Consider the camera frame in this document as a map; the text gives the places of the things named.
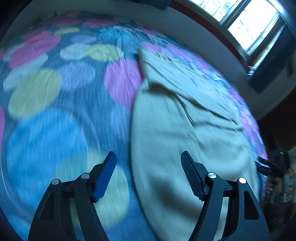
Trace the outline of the person's right hand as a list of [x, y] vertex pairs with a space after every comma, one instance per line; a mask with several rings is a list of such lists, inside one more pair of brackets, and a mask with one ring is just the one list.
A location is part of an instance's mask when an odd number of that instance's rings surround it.
[[265, 200], [272, 203], [275, 195], [275, 181], [273, 178], [268, 178], [265, 187]]

